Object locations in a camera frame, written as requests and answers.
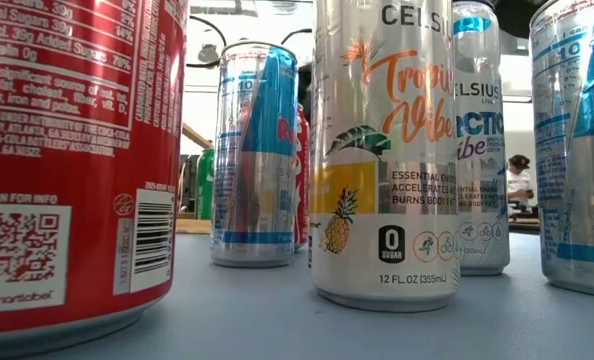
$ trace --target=red can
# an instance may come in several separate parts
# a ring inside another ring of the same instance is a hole
[[[310,126],[304,116],[304,108],[299,105],[297,118],[299,126],[297,127],[297,155],[295,163],[297,164],[295,193],[296,207],[295,211],[295,250],[308,244],[308,234],[310,224],[308,220],[308,188],[310,183]]]
[[[104,335],[168,293],[186,9],[0,2],[0,356]]]

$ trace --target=pineapple illustration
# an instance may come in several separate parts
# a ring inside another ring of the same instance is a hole
[[[320,247],[324,247],[324,251],[340,254],[346,248],[350,236],[350,224],[353,223],[350,215],[355,215],[357,208],[356,194],[357,190],[342,189],[339,201],[337,201],[337,209],[334,212],[335,216],[326,226],[326,237],[319,243]]]

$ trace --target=can bottom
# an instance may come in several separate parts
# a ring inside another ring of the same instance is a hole
[[[99,339],[136,323],[160,299],[92,319],[0,333],[0,358],[37,355]]]
[[[271,260],[271,261],[234,261],[213,258],[215,265],[233,268],[272,268],[290,265],[290,258],[285,260]]]
[[[409,300],[367,300],[348,296],[341,296],[328,291],[317,289],[320,296],[342,306],[379,312],[407,313],[439,310],[450,302],[452,294],[447,297],[424,299],[419,301]]]
[[[500,267],[461,267],[462,276],[496,276],[504,272],[504,266]]]
[[[547,279],[551,284],[553,284],[557,287],[560,287],[562,289],[594,295],[594,286],[581,285],[581,284],[576,284],[576,283],[573,283],[570,281],[556,280],[556,279],[552,279],[549,277],[547,277]]]

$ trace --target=celsius can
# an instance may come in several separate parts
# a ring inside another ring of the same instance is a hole
[[[542,271],[594,294],[594,1],[549,1],[530,40]]]
[[[186,5],[0,2],[0,357],[170,289]]]
[[[195,217],[210,220],[213,214],[213,168],[215,149],[205,149],[197,161],[197,186],[195,188]]]
[[[218,265],[287,265],[294,253],[297,60],[242,41],[220,64],[211,256]]]
[[[350,307],[441,308],[461,283],[452,1],[317,6],[314,285]]]
[[[298,104],[297,155],[295,184],[295,251],[308,243],[310,222],[308,196],[310,187],[310,126],[304,116],[304,108]]]
[[[462,275],[510,262],[499,24],[486,0],[453,2]]]

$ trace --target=gray table surface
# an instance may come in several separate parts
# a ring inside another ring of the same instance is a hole
[[[421,314],[318,297],[306,251],[285,268],[227,269],[208,241],[177,236],[172,291],[137,324],[33,359],[594,359],[594,296],[546,283],[534,235],[511,235],[504,275],[465,278],[451,305]]]

